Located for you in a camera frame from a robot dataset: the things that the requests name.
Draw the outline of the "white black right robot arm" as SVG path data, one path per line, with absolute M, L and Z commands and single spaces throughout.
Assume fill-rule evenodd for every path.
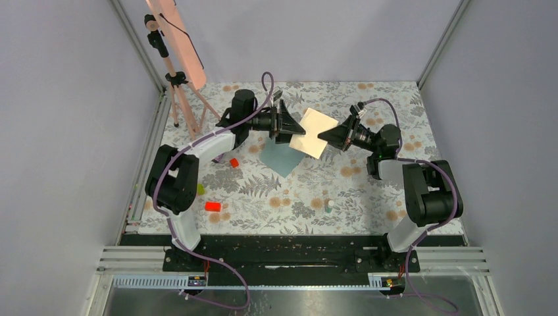
M 377 254 L 379 266 L 394 271 L 403 263 L 403 252 L 415 247 L 428 231 L 460 217 L 463 202 L 447 161 L 400 158 L 398 123 L 373 132 L 361 124 L 364 106 L 363 102 L 352 106 L 340 125 L 319 133 L 318 138 L 343 151 L 352 145 L 369 151 L 368 174 L 377 181 L 402 185 L 407 214 L 386 234 Z

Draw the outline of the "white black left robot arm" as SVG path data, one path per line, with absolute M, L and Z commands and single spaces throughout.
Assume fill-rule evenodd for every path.
M 241 146 L 251 131 L 268 132 L 277 144 L 306 133 L 282 99 L 277 105 L 260 106 L 253 91 L 241 89 L 235 92 L 231 106 L 214 130 L 184 149 L 162 145 L 156 152 L 145 193 L 152 199 L 153 208 L 166 218 L 172 243 L 181 249 L 178 260 L 187 270 L 197 270 L 204 262 L 203 251 L 196 248 L 201 235 L 190 209 L 197 197 L 199 169 Z

